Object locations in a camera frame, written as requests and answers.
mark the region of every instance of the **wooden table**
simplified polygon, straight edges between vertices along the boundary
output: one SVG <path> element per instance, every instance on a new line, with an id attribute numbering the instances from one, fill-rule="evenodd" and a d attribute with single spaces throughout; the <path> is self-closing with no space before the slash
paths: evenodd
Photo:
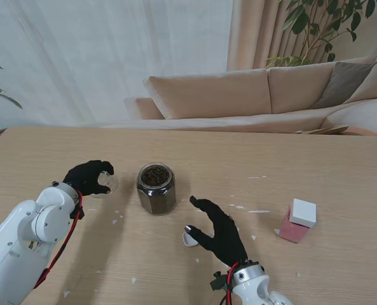
<path id="1" fill-rule="evenodd" d="M 377 138 L 9 129 L 0 138 L 0 223 L 90 159 L 109 160 L 120 186 L 104 200 L 85 198 L 86 217 L 24 304 L 219 304 L 223 293 L 209 281 L 226 268 L 182 243 L 185 224 L 212 231 L 188 203 L 191 194 L 231 214 L 249 258 L 270 275 L 270 289 L 294 304 L 377 304 Z M 147 214 L 135 190 L 137 172 L 150 162 L 175 172 L 179 204 L 166 216 Z M 318 208 L 317 225 L 300 244 L 274 232 L 293 198 Z"/>

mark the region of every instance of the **black robotic glove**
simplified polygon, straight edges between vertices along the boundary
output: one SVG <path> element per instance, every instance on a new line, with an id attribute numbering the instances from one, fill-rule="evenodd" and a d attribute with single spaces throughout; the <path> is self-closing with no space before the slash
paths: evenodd
<path id="1" fill-rule="evenodd" d="M 229 267 L 232 267 L 236 262 L 245 262 L 247 260 L 246 250 L 240 240 L 233 219 L 210 200 L 198 200 L 191 196 L 189 201 L 194 207 L 207 213 L 214 224 L 214 237 L 209 237 L 194 226 L 186 226 L 186 232 L 204 249 L 212 251 L 221 262 Z"/>
<path id="2" fill-rule="evenodd" d="M 63 182 L 81 192 L 83 196 L 105 194 L 111 189 L 98 183 L 98 177 L 101 172 L 108 172 L 109 175 L 113 175 L 112 164 L 101 160 L 89 161 L 69 170 Z"/>

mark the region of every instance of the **red wire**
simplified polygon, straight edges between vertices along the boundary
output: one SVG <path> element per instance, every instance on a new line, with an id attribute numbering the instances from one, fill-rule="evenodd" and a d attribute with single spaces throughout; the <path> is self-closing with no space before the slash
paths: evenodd
<path id="1" fill-rule="evenodd" d="M 79 196 L 79 207 L 82 208 L 82 194 L 81 192 L 77 191 L 78 193 L 78 196 Z M 62 252 L 65 250 L 65 247 L 67 246 L 68 244 L 68 241 L 69 239 L 71 238 L 71 235 L 72 233 L 74 232 L 75 230 L 75 227 L 76 227 L 76 223 L 78 222 L 78 219 L 79 219 L 79 215 L 80 215 L 80 211 L 77 212 L 76 216 L 75 216 L 75 219 L 74 221 L 72 222 L 72 226 L 67 234 L 67 237 L 65 238 L 63 244 L 61 245 L 61 248 L 60 250 L 58 250 L 57 254 L 55 254 L 55 257 L 53 258 L 53 260 L 51 261 L 51 264 L 50 264 L 50 267 L 48 267 L 48 269 L 44 272 L 44 275 L 42 277 L 40 277 L 40 279 L 37 281 L 37 283 L 35 284 L 34 286 L 34 289 L 36 289 L 37 287 L 40 286 L 41 283 L 43 283 L 48 275 L 48 273 L 50 273 L 51 269 L 53 269 L 55 263 L 58 261 L 58 259 L 60 258 Z"/>
<path id="2" fill-rule="evenodd" d="M 232 268 L 229 270 L 228 279 L 226 280 L 226 283 L 228 284 L 228 291 L 226 292 L 226 304 L 227 305 L 231 305 L 231 303 L 232 303 L 230 284 L 231 284 L 231 279 L 232 279 L 233 272 L 234 272 L 235 268 L 238 265 L 239 265 L 239 262 L 234 263 L 234 265 L 232 266 Z"/>

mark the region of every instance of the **white wall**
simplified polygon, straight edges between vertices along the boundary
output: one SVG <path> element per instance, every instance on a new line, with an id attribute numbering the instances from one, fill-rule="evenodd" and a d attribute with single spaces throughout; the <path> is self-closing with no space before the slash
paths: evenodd
<path id="1" fill-rule="evenodd" d="M 0 127 L 127 119 L 151 75 L 226 70 L 232 0 L 0 0 Z"/>
<path id="2" fill-rule="evenodd" d="M 356 34 L 357 40 L 354 43 L 349 33 L 340 35 L 333 40 L 332 52 L 336 54 L 335 60 L 377 55 L 377 5 L 375 12 L 369 18 L 365 18 L 363 13 Z"/>

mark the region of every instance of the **sofa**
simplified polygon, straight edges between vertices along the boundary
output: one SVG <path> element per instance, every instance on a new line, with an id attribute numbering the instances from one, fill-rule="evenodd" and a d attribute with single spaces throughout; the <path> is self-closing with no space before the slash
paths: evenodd
<path id="1" fill-rule="evenodd" d="M 377 56 L 344 62 L 373 65 Z M 342 104 L 312 109 L 329 85 L 335 66 L 331 62 L 200 76 L 150 77 L 146 88 L 151 97 L 125 101 L 133 121 L 105 127 L 289 133 L 350 125 L 377 135 L 375 68 Z"/>

